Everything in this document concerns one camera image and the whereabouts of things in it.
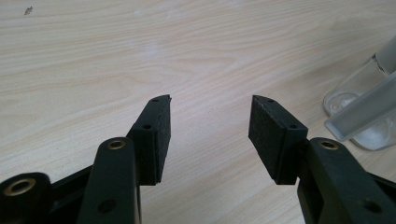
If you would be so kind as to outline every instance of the wooden table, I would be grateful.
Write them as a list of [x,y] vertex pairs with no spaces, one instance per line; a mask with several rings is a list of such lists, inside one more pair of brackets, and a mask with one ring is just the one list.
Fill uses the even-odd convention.
[[[248,140],[252,94],[309,128],[325,94],[396,35],[384,1],[5,0],[0,3],[0,180],[52,182],[92,164],[146,102],[171,94],[172,139],[143,223],[304,223]],[[396,147],[346,146],[396,181]]]

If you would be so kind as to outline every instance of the tabletop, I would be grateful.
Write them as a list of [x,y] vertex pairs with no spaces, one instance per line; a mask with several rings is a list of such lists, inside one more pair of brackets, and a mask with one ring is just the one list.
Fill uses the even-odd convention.
[[[304,223],[248,140],[253,94],[309,129],[326,93],[396,35],[393,0],[4,0],[0,3],[0,181],[52,182],[92,164],[146,102],[170,94],[163,181],[142,187],[143,223]],[[396,147],[345,142],[396,181]]]

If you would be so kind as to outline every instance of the light wood surface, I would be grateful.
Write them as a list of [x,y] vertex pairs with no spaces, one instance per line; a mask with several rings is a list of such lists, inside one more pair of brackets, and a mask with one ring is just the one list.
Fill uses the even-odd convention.
[[[0,181],[85,168],[169,93],[172,139],[163,182],[142,188],[143,223],[304,223],[296,187],[276,186],[248,140],[251,96],[332,138],[322,99],[396,35],[395,11],[394,0],[4,0]],[[346,146],[396,181],[396,147]]]

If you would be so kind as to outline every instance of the screw hole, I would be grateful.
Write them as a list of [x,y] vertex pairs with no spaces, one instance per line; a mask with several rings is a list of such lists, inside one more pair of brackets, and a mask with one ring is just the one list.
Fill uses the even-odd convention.
[[107,148],[111,150],[116,150],[125,147],[125,142],[120,140],[115,140],[107,144]]
[[111,212],[117,206],[117,201],[114,199],[105,200],[98,206],[98,211],[102,214]]
[[361,205],[372,213],[382,213],[382,208],[370,199],[364,199]]
[[338,149],[338,145],[330,141],[321,141],[320,145],[326,149]]
[[11,183],[5,190],[6,196],[17,196],[23,194],[35,186],[35,179],[24,178]]

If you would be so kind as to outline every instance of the transparent bottle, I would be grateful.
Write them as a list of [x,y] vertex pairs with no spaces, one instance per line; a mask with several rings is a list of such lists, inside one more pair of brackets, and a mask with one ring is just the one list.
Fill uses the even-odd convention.
[[396,144],[396,106],[389,105],[396,99],[396,86],[392,86],[396,74],[389,76],[394,71],[396,37],[326,95],[323,107],[331,118],[325,124],[338,140],[352,138],[359,146],[371,150]]

